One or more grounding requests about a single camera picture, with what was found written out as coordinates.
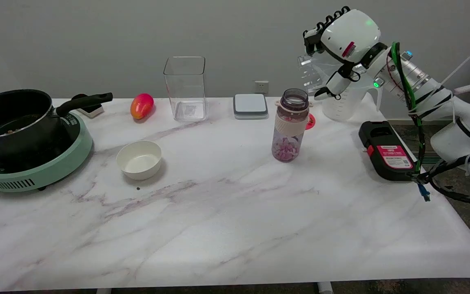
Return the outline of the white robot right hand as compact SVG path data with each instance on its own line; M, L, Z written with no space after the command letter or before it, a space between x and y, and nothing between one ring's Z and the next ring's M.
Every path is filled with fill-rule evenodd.
M315 28L304 31L302 36L308 56L327 53L339 65L324 86L317 89L315 100L341 99L352 82L359 82L366 75L376 82L386 66L388 47L380 41L380 28L357 9L344 6L326 16Z

